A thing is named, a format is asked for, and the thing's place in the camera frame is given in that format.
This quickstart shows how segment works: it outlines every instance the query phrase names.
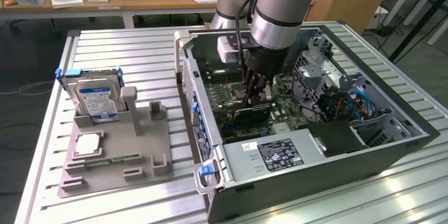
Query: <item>robotic arm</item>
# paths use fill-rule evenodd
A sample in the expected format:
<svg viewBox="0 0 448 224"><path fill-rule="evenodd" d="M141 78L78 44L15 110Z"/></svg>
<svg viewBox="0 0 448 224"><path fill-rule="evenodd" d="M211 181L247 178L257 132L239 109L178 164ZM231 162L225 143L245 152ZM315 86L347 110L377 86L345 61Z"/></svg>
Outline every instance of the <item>robotic arm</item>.
<svg viewBox="0 0 448 224"><path fill-rule="evenodd" d="M243 40L246 57L243 62L243 82L246 84L246 105L253 106L261 100L261 94L269 92L273 79L281 73L290 47L301 29L313 0L258 0L251 34ZM233 40L219 40L219 53L226 59L229 51L223 45Z"/></svg>

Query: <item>aluminum profile table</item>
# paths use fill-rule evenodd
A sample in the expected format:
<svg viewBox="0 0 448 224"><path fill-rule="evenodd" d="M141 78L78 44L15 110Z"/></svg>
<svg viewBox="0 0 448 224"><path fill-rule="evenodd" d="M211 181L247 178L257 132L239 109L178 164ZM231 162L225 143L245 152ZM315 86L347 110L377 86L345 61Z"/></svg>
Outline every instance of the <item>aluminum profile table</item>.
<svg viewBox="0 0 448 224"><path fill-rule="evenodd" d="M229 223L439 223L448 220L448 110L347 26L327 25L405 100L442 132L418 153L381 175ZM175 177L171 181L71 198L57 196L75 108L57 83L46 114L17 223L207 223L203 196L195 190L193 153L175 81L174 32L197 27L94 30L70 34L61 67L97 69L121 65L137 86L138 105L162 100L169 109ZM355 66L335 50L347 72Z"/></svg>

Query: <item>warning label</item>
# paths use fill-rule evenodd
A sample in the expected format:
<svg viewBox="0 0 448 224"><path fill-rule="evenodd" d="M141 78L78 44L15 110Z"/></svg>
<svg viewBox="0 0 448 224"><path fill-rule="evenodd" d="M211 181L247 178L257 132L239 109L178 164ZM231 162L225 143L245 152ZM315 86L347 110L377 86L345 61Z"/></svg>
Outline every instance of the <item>warning label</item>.
<svg viewBox="0 0 448 224"><path fill-rule="evenodd" d="M259 151L269 171L271 172L303 164L298 149L290 138L259 144Z"/></svg>

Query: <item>hard drive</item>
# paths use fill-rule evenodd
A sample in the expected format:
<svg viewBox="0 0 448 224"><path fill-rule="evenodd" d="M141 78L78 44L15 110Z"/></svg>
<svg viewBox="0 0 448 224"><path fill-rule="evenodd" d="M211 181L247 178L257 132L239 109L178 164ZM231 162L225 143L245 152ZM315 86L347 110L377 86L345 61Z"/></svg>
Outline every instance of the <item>hard drive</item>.
<svg viewBox="0 0 448 224"><path fill-rule="evenodd" d="M121 97L125 86L121 68L109 70L57 71L58 80L73 99L78 115L90 115L95 123L118 121L118 113L126 111Z"/></svg>

